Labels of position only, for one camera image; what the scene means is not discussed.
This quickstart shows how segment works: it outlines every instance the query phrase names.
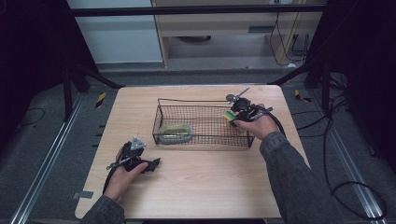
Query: black pole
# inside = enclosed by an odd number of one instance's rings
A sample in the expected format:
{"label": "black pole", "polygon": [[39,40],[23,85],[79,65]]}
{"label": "black pole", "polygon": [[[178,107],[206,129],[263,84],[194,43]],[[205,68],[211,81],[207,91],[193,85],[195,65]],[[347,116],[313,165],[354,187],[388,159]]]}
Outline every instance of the black pole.
{"label": "black pole", "polygon": [[47,11],[74,17],[142,16],[179,14],[266,13],[266,12],[316,12],[328,9],[326,4],[300,5],[242,5],[242,6],[196,6],[196,7],[121,7],[77,8]]}

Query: hand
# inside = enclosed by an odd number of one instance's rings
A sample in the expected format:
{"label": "hand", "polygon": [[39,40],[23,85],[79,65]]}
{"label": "hand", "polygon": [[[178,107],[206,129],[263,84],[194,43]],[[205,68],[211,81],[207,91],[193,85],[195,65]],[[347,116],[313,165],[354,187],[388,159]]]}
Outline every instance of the hand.
{"label": "hand", "polygon": [[118,201],[129,188],[134,178],[143,172],[148,165],[147,162],[140,163],[130,172],[127,172],[124,166],[119,166],[113,176],[111,176],[104,195],[115,202]]}
{"label": "hand", "polygon": [[279,132],[274,120],[268,115],[263,115],[252,122],[244,122],[242,120],[235,120],[234,123],[251,133],[253,133],[260,140],[264,139],[268,133]]}

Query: gray sleeve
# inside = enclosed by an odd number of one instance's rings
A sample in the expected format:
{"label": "gray sleeve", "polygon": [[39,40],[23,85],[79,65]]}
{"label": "gray sleeve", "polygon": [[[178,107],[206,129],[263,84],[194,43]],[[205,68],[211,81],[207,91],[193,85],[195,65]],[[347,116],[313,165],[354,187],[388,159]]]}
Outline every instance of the gray sleeve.
{"label": "gray sleeve", "polygon": [[110,198],[101,196],[79,223],[121,224],[123,220],[123,208]]}
{"label": "gray sleeve", "polygon": [[282,133],[270,133],[260,152],[285,223],[344,223],[325,183]]}

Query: wooden table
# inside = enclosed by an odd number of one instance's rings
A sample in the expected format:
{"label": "wooden table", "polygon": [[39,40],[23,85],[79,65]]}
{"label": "wooden table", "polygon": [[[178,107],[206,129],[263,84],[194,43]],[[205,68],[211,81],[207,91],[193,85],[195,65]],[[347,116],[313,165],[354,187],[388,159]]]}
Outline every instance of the wooden table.
{"label": "wooden table", "polygon": [[[222,101],[227,94],[237,94],[245,87],[120,89],[85,183],[84,190],[93,191],[93,196],[91,199],[79,199],[76,216],[83,217],[102,195],[108,173],[106,167],[115,160],[120,147],[137,136],[147,144],[142,159],[152,161],[161,158],[161,163],[155,172],[138,176],[124,195],[120,203],[125,209],[125,217],[280,217],[265,161],[259,151],[260,140],[255,139],[251,148],[207,144],[181,147],[155,145],[152,136],[158,98]],[[273,114],[284,126],[289,141],[305,158],[285,97],[278,86],[250,86],[243,97],[253,104],[272,106]]]}

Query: light green object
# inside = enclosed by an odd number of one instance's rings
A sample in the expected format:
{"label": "light green object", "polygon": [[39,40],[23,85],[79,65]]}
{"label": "light green object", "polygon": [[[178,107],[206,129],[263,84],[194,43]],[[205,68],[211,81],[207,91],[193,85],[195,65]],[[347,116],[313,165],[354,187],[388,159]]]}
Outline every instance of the light green object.
{"label": "light green object", "polygon": [[192,127],[179,123],[162,126],[159,130],[160,142],[163,144],[185,143],[192,139]]}

